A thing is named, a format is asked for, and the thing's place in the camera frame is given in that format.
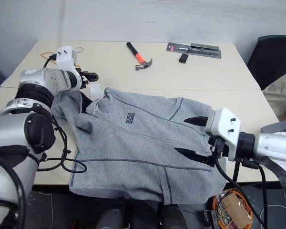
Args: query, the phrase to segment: beige sleeve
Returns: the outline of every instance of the beige sleeve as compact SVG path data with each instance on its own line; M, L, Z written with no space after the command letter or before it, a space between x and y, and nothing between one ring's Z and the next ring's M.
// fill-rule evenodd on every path
M277 118L286 120L286 74L265 88L263 93Z

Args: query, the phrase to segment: black small box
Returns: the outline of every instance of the black small box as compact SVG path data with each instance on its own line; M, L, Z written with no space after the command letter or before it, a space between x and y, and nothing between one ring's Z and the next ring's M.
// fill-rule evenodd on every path
M180 63L185 63L188 57L189 57L188 54L182 53L182 55L181 55L181 57L179 59L179 62Z

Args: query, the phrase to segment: black cable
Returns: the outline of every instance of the black cable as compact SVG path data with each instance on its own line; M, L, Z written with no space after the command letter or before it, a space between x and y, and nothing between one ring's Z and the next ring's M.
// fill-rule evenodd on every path
M51 58L49 57L46 61L46 63L44 63L43 68L47 67L48 63L50 62Z
M253 211L253 213L255 214L256 218L258 219L258 221L262 224L262 226L267 229L267 227L265 226L264 222L261 220L261 218L259 217L257 211L252 207L247 195L244 193L242 187L239 186L238 183L236 183L235 181L233 181L224 171L223 169L221 168L220 164L219 164L219 161L218 161L218 158L215 159L215 165L219 171L219 173L227 180L229 181L232 185L235 186L235 188L238 189L238 191L244 196L245 200L247 201L249 207L251 208L251 210Z
M268 204L267 204L267 183L266 183L266 176L263 168L261 166L258 166L259 171L262 175L262 182L263 182L263 199L264 199L264 223L265 226L268 227Z
M238 172L239 172L240 162L235 162L234 172L233 172L233 181L237 182Z
M18 221L17 221L17 228L23 229L24 228L24 221L25 221L25 215L26 215L26 199L25 199L25 193L23 189L23 185L17 176L14 169L12 169L10 166L6 164L6 161L3 160L0 157L0 166L9 174L11 177L18 196Z
M67 135L66 133L64 132L64 130L58 125L55 117L52 115L52 118L53 118L53 124L56 126L55 130L58 130L60 135L61 135L61 138L62 138L62 141L63 141L63 150L62 150L62 156L61 158L59 157L53 157L53 158L49 158L47 159L47 161L53 161L53 160L60 160L60 163L58 163L57 165L53 166L53 167L50 167L50 168L39 168L37 169L38 172L44 172L44 171L51 171L53 169L56 169L58 168L59 166L61 166L64 170L66 170L67 172L70 172L70 173L84 173L87 171L87 166L79 161L79 160L76 160L76 159L70 159L70 158L67 158L67 154L70 153L70 150L68 150L68 146L67 146L67 143L68 143L68 138L67 138ZM80 164L81 166L83 166L83 170L80 170L80 171L77 171L77 170L71 170L71 169L68 169L65 165L64 165L64 162L65 161L72 161L74 163L78 163Z
M50 61L55 61L56 56L57 56L57 54L53 54L53 55L49 56L49 58L46 60L46 63L44 63L43 68L47 67L47 65Z

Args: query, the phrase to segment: hammer head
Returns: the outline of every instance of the hammer head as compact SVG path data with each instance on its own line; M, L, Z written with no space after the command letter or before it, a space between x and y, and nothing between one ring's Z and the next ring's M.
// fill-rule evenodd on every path
M151 59L149 62L143 61L141 62L140 65L136 65L135 69L138 71L140 69L145 69L145 68L149 68L153 63L153 59Z

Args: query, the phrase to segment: gray hoodie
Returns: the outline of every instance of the gray hoodie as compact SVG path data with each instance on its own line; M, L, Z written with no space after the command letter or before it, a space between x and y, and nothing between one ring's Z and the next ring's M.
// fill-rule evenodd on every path
M59 94L53 114L71 126L78 147L76 159L88 168L72 174L70 191L164 204L205 203L223 190L225 180L216 168L189 160L174 147L210 155L204 127L184 123L184 119L209 116L211 110L189 99L112 88L105 90L98 103L79 91ZM225 169L224 159L221 165Z

